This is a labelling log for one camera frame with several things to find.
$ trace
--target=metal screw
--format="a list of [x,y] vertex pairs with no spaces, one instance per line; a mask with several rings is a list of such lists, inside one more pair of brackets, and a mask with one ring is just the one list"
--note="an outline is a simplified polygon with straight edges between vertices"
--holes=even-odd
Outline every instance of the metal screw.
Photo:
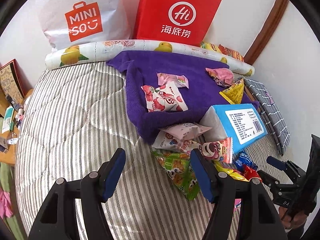
[[223,171],[220,171],[218,173],[218,175],[219,175],[220,178],[226,178],[227,177],[227,174],[225,172],[223,172]]
[[57,184],[62,184],[64,182],[64,178],[59,178],[56,180]]
[[253,182],[253,184],[258,185],[260,183],[260,180],[258,180],[257,178],[253,178],[252,182]]
[[89,177],[92,178],[92,179],[94,179],[94,178],[98,177],[98,173],[97,173],[96,171],[93,171],[93,172],[91,172],[91,173],[89,174]]

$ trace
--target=striped mattress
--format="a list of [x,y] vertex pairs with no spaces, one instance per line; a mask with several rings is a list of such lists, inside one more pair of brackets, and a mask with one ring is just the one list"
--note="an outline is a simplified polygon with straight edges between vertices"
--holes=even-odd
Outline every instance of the striped mattress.
[[[25,111],[16,152],[15,183],[27,234],[57,178],[83,178],[110,160],[118,147],[126,164],[103,210],[114,239],[201,239],[213,205],[193,201],[168,179],[126,114],[125,76],[105,62],[44,70]],[[280,157],[270,135],[251,145],[258,166],[285,182],[265,159]],[[80,201],[76,217],[87,239]],[[239,211],[229,239],[235,239]]]

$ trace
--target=blue snack package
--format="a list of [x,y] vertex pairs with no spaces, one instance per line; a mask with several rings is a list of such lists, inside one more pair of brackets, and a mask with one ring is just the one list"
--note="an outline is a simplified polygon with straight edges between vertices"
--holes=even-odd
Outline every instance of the blue snack package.
[[248,167],[254,170],[258,169],[258,166],[251,160],[250,156],[247,154],[245,150],[239,152],[238,155],[238,159],[232,161],[232,163],[237,167],[238,171],[243,171],[243,164],[247,165]]

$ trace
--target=bag handle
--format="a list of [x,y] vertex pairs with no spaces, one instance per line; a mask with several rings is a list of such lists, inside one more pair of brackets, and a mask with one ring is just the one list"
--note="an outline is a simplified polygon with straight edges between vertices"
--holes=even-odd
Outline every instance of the bag handle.
[[79,6],[78,8],[80,8],[80,7],[83,7],[83,6],[87,5],[84,1],[77,2],[77,3],[75,3],[75,4],[73,5],[74,10],[76,10],[76,9],[77,9],[77,8],[76,8],[76,6],[77,6],[77,5],[80,5],[80,4],[82,4],[82,6]]

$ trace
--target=purple cloth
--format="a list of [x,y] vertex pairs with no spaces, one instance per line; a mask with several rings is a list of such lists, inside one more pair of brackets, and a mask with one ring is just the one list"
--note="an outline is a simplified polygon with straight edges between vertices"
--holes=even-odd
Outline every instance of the purple cloth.
[[[205,58],[193,57],[160,51],[122,51],[108,62],[126,73],[127,114],[137,127],[138,134],[148,143],[153,144],[159,128],[168,125],[199,122],[210,106],[229,104],[219,92],[219,87],[206,72],[205,68],[229,68],[228,65]],[[189,80],[189,89],[179,88],[188,109],[183,112],[151,112],[146,107],[146,99],[141,86],[159,87],[157,73],[185,75]],[[242,103],[252,103],[244,94]]]

